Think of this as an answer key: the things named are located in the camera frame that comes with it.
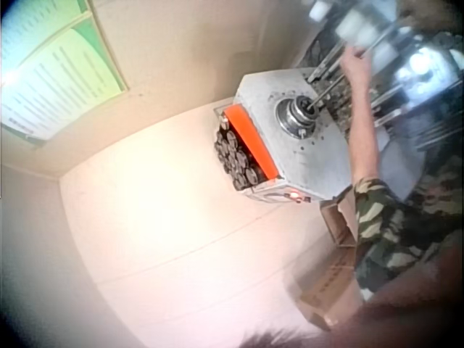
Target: camouflage shirt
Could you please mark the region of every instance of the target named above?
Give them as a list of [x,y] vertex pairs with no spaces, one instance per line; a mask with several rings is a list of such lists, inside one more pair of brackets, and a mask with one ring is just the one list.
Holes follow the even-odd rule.
[[426,168],[406,202],[377,178],[355,185],[355,273],[365,299],[415,263],[430,260],[447,236],[462,233],[463,158],[438,159],[441,163]]

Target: cardboard box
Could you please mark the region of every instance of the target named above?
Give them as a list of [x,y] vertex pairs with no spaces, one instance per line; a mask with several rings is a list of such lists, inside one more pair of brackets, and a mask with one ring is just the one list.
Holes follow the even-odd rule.
[[349,187],[343,191],[336,200],[336,203],[345,224],[348,226],[355,241],[357,241],[356,201],[353,188]]
[[362,304],[353,270],[329,268],[310,290],[303,293],[297,305],[308,321],[329,330],[348,320]]
[[339,206],[335,201],[320,203],[320,213],[326,222],[328,232],[338,247],[355,247],[356,240]]
[[357,220],[352,188],[320,204],[320,212],[337,248],[314,285],[297,305],[304,317],[323,330],[349,319],[363,304],[355,279]]

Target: camouflage sleeve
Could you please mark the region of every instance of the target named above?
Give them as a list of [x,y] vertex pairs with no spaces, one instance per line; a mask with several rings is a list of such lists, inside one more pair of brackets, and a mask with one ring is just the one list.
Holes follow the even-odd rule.
[[379,179],[355,186],[358,242],[356,278],[368,299],[381,286],[414,265],[423,252],[405,237],[405,221],[417,214],[401,203]]

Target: wall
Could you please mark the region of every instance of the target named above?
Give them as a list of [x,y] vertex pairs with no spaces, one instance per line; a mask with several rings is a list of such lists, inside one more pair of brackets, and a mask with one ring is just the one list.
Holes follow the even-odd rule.
[[233,96],[244,74],[278,69],[296,32],[300,0],[93,0],[129,92],[35,148],[3,130],[3,161],[59,177],[149,125]]
[[234,347],[256,330],[316,332],[295,280],[332,243],[318,204],[233,190],[213,108],[119,141],[60,180],[72,237],[103,297],[148,347]]
[[1,311],[27,347],[142,348],[88,274],[57,181],[3,167]]

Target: orange panel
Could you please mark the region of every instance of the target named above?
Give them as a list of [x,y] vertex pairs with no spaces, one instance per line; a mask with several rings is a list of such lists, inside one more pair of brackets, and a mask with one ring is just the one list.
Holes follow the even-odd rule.
[[278,177],[278,170],[268,149],[262,142],[260,135],[248,116],[248,112],[241,105],[232,105],[224,110],[225,116],[236,129],[238,135],[252,153],[268,180]]

